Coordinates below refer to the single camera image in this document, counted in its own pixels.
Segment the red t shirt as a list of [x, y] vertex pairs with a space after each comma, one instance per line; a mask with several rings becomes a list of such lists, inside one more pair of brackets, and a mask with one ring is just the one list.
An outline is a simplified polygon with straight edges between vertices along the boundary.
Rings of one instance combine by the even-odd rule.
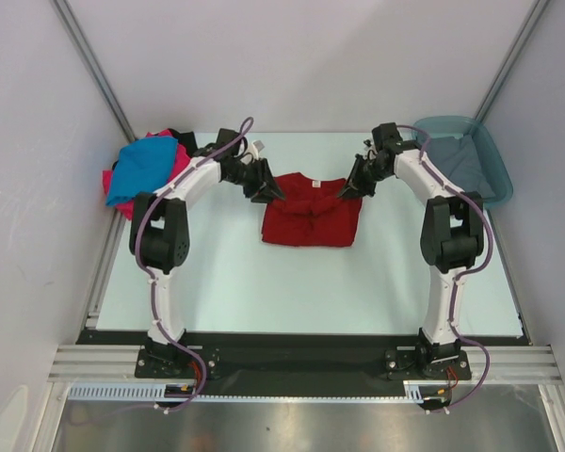
[[275, 179], [284, 194], [266, 206], [262, 241], [287, 247], [347, 248], [358, 230], [363, 200], [338, 196], [346, 181], [320, 181], [299, 172]]

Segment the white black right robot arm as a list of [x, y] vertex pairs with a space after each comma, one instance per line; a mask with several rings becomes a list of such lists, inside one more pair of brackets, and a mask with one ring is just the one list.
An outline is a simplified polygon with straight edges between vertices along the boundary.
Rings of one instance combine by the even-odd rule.
[[390, 351], [390, 379], [443, 379], [460, 363], [457, 310], [465, 279], [484, 249], [482, 199], [452, 183], [429, 159], [424, 143], [407, 140], [394, 122], [382, 123], [356, 156], [339, 198], [372, 197], [395, 177], [424, 205], [420, 251], [430, 270], [428, 310], [414, 349]]

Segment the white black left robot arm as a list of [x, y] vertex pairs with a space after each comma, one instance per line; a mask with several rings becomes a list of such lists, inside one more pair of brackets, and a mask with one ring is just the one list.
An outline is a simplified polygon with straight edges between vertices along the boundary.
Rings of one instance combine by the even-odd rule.
[[162, 187], [140, 192], [134, 199], [129, 248], [148, 276], [152, 315], [137, 355], [135, 375], [141, 379], [180, 378], [187, 369], [200, 367], [198, 354], [185, 343], [184, 316], [172, 295], [176, 271], [190, 251], [190, 208], [220, 182], [240, 186], [251, 202], [283, 198], [262, 156], [261, 141], [248, 141], [243, 133], [230, 129], [219, 130], [216, 141], [204, 147], [198, 146], [191, 132], [167, 129], [164, 135], [178, 141], [189, 162]]

